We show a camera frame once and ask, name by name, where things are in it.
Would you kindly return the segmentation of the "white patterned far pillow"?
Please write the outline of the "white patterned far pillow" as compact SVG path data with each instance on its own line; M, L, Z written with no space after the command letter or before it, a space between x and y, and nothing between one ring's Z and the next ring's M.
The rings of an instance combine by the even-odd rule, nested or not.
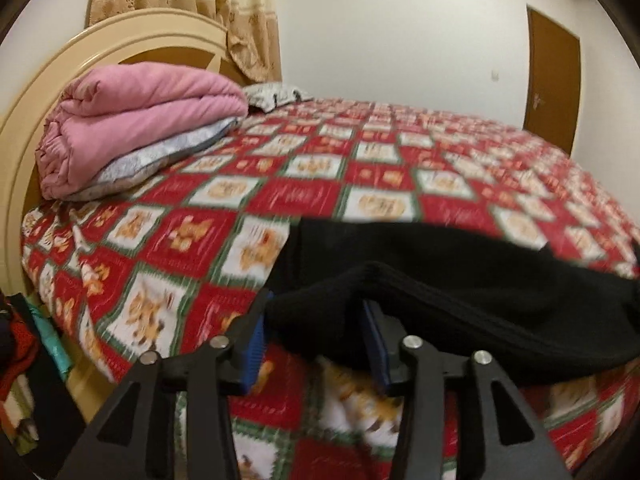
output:
M270 113L278 107L312 100L312 95L295 84L264 82L250 84L243 88L250 107Z

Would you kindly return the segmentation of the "cream wooden headboard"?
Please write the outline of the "cream wooden headboard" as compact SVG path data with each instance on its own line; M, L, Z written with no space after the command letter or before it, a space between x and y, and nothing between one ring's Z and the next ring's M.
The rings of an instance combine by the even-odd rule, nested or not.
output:
M93 67L142 61L183 64L248 80L228 52L228 32L203 15L137 10L108 18L70 40L35 73L1 121L1 290L28 294L21 264L21 224L40 202L34 151L43 123L66 84Z

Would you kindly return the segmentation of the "pink folded blanket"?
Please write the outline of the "pink folded blanket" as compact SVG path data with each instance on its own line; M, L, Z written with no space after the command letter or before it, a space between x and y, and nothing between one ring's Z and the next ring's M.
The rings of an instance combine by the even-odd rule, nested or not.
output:
M238 84L201 68L141 62L89 70L44 120L35 150L41 195L74 194L119 157L247 112Z

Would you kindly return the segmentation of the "red patchwork bear bedspread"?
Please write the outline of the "red patchwork bear bedspread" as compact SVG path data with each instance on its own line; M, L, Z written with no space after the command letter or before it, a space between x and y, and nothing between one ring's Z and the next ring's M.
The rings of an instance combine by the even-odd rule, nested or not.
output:
M58 326L111 380L190 352L243 313L299 217L480 231L631 278L639 229L539 136L472 116L318 100L250 116L138 188L23 220L22 261ZM639 361L525 390L571 471L631 425ZM242 479L385 479L401 401L271 347L232 399Z

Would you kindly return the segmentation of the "black pants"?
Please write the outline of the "black pants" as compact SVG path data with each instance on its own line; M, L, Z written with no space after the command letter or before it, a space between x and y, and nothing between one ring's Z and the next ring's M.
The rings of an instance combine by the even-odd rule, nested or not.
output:
M266 286L270 341L349 368L367 365L367 302L442 352L489 352L521 387L639 354L637 281L446 226L305 218Z

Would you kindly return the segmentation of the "grey floral pillow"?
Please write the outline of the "grey floral pillow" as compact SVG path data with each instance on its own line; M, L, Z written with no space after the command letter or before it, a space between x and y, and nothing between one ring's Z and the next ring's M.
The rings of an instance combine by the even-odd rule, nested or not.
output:
M63 197L63 200L90 202L131 190L175 162L210 148L239 122L234 117L221 119L139 148L110 162L85 188Z

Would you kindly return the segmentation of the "red and dark clothes pile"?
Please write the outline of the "red and dark clothes pile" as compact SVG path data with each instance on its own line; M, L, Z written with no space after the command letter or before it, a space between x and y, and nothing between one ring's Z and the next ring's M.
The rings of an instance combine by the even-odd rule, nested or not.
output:
M70 361L22 295L1 297L1 431L25 466L55 477L86 429L65 379Z

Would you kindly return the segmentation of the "brown wooden door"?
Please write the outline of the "brown wooden door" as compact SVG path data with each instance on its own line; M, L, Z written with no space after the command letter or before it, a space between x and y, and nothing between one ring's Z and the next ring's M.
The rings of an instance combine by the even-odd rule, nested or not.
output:
M569 155L582 90L580 41L568 29L529 6L529 78L524 129ZM544 100L533 109L534 95Z

